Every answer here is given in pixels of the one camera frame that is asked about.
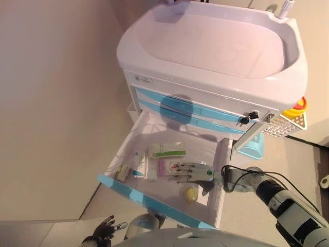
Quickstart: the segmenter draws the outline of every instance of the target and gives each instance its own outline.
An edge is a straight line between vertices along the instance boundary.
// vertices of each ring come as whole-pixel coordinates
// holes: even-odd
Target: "drawer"
[[[267,108],[262,105],[255,105],[250,102],[215,94],[192,86],[140,75],[127,70],[124,70],[124,74],[129,86],[161,92],[175,98],[185,99],[194,104],[199,104],[207,108],[214,108],[238,117],[244,117],[250,112],[258,111],[259,121],[263,121],[269,113],[277,112],[275,109]]]
[[[251,120],[248,124],[242,125],[240,123],[240,116],[228,114],[216,109],[185,101],[184,99],[173,98],[149,90],[136,88],[136,95],[138,99],[148,101],[163,108],[237,130],[246,131],[255,123],[255,121]]]
[[[216,170],[229,163],[232,140],[222,138],[218,143],[211,142],[170,129],[167,124],[166,119],[143,111],[105,174],[98,176],[99,181],[126,198],[183,225],[201,228],[219,226],[223,192],[218,185],[206,196],[202,196],[199,187],[197,202],[188,203],[182,196],[182,190],[188,184],[177,184],[174,178],[158,177],[157,181],[150,182],[130,174],[125,183],[114,180],[118,167],[121,164],[132,167],[135,151],[146,150],[150,143],[184,142],[187,162],[205,162]]]
[[[172,123],[170,122],[169,126],[171,126],[172,129],[180,129],[188,133],[192,132],[194,135],[198,136],[208,135],[209,138],[212,136],[210,139],[213,140],[217,140],[218,138],[222,139],[223,137],[238,140],[243,134],[245,134],[245,131],[218,125],[192,116],[187,116],[141,99],[138,100],[138,103],[140,108],[144,111],[160,115],[162,118],[165,118],[166,121],[171,120]]]

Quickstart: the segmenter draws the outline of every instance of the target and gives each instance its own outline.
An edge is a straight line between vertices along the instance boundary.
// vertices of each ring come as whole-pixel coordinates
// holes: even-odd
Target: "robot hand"
[[[234,181],[237,181],[239,176],[241,176],[239,170],[231,169],[223,176],[211,166],[193,162],[176,164],[175,169],[176,173],[174,177],[177,178],[178,183],[195,183],[200,185],[203,188],[203,196],[210,192],[215,187],[216,183],[219,186],[223,186],[226,192],[231,192],[233,189],[237,192],[253,191],[251,186],[234,183]]]
[[[93,235],[86,237],[82,241],[82,243],[84,244],[89,242],[96,242],[97,247],[111,246],[111,239],[113,238],[114,232],[127,227],[126,222],[113,226],[114,223],[115,223],[114,215],[107,217],[102,223],[100,223],[96,227]]]
[[[195,183],[203,188],[202,195],[205,196],[215,187],[214,169],[200,163],[186,162],[176,165],[177,183]]]

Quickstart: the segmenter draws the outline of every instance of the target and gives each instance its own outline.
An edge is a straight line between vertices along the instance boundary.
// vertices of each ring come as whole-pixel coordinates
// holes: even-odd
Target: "yellow ball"
[[[197,200],[197,190],[195,188],[189,188],[185,192],[185,199],[188,202],[195,202]]]

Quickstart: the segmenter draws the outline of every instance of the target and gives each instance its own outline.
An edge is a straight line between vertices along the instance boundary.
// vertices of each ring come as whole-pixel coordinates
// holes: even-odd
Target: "small package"
[[[157,180],[157,162],[148,159],[146,152],[135,152],[133,176],[149,181]]]
[[[177,174],[177,168],[182,163],[180,158],[161,159],[158,161],[158,174],[161,177],[174,176]]]
[[[146,152],[135,152],[133,176],[136,178],[144,178],[146,174],[146,165]]]
[[[121,165],[119,169],[117,170],[117,173],[115,174],[114,178],[120,182],[125,182],[131,168],[127,165]]]
[[[149,158],[164,158],[185,156],[186,150],[183,142],[176,143],[153,143],[148,146]]]

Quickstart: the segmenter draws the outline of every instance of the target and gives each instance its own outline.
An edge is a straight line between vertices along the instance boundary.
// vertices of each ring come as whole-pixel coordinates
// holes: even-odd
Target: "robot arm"
[[[324,247],[329,246],[329,224],[326,220],[292,192],[279,185],[261,169],[251,167],[247,170],[224,167],[218,173],[212,167],[185,163],[177,168],[178,183],[197,183],[207,194],[219,183],[225,192],[254,191],[268,206],[277,219],[277,230],[290,246]]]
[[[126,222],[113,225],[114,216],[107,217],[95,229],[94,233],[86,237],[79,247],[110,247],[111,239],[116,231],[122,230],[128,226]]]

